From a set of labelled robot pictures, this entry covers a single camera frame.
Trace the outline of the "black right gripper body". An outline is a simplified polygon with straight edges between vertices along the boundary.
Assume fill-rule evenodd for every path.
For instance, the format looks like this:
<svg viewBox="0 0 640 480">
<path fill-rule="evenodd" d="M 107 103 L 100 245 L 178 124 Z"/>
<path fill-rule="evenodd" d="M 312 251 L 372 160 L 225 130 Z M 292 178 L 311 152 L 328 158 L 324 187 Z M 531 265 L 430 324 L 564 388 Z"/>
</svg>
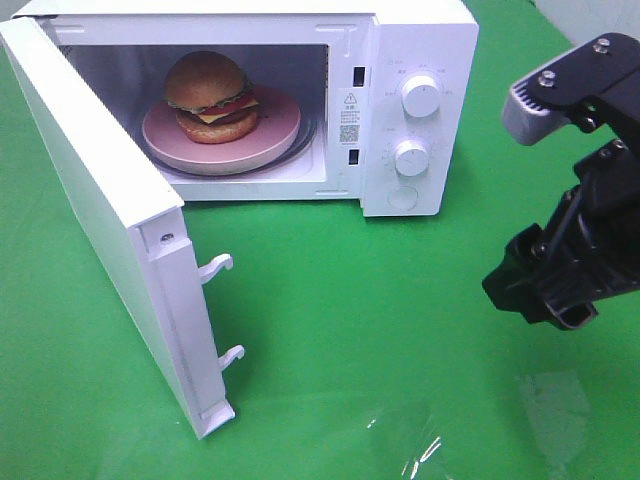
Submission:
<svg viewBox="0 0 640 480">
<path fill-rule="evenodd" d="M 639 144 L 618 136 L 574 166 L 568 193 L 541 236 L 534 274 L 547 300 L 596 300 L 639 288 Z"/>
</svg>

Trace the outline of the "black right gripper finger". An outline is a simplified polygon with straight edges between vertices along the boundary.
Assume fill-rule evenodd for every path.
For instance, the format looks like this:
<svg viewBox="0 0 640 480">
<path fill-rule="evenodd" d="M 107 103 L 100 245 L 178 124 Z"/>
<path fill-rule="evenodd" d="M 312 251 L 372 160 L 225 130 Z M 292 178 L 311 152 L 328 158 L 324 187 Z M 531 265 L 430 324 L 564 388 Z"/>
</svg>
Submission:
<svg viewBox="0 0 640 480">
<path fill-rule="evenodd" d="M 560 330 L 577 330 L 598 311 L 589 302 L 562 308 L 548 304 L 534 280 L 546 253 L 546 246 L 536 243 L 542 232 L 538 224 L 532 224 L 515 235 L 506 245 L 501 263 L 483 279 L 482 287 L 498 310 L 520 313 L 529 324 L 546 322 Z"/>
<path fill-rule="evenodd" d="M 533 145 L 566 124 L 591 133 L 607 124 L 628 146 L 639 144 L 639 41 L 605 33 L 516 81 L 503 124 Z"/>
</svg>

